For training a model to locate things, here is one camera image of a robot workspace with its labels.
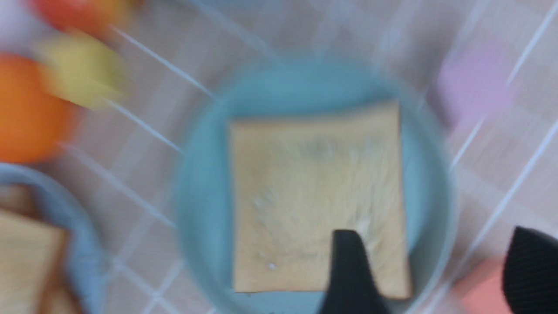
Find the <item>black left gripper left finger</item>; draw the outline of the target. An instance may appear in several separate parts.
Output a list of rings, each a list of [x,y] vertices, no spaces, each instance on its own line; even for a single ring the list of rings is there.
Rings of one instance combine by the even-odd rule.
[[[320,308],[322,314],[388,314],[375,286],[359,234],[334,230],[329,284]]]

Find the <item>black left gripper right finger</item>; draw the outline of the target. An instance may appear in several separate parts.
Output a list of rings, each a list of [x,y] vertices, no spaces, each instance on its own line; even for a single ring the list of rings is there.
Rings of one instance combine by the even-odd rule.
[[[504,298],[513,314],[558,312],[558,241],[536,229],[514,229],[504,262]]]

